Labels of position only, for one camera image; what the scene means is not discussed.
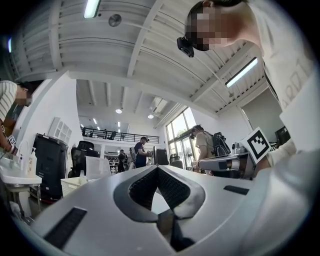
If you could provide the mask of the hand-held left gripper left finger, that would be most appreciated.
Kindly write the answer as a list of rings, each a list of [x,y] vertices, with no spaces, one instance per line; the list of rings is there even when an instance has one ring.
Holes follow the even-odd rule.
[[[142,167],[89,181],[63,199],[45,209],[31,229],[41,238],[73,208],[86,211],[71,237],[61,249],[72,256],[172,256],[175,250],[160,233],[155,222],[137,222],[126,216],[114,197],[128,210],[133,201],[128,190],[117,187],[131,178],[139,179],[154,170]]]

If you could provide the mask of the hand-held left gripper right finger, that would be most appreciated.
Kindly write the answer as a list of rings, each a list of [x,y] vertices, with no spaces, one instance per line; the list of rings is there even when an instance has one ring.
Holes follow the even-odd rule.
[[[260,179],[232,179],[158,166],[158,184],[173,211],[171,241],[160,256],[258,256],[254,231]]]

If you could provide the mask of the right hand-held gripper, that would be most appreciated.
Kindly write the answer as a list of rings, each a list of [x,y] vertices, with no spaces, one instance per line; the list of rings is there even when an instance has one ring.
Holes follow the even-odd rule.
[[[252,179],[260,160],[271,150],[271,145],[257,127],[240,142],[232,144],[231,154],[205,158],[199,161],[199,168],[213,172],[239,171],[241,179]]]

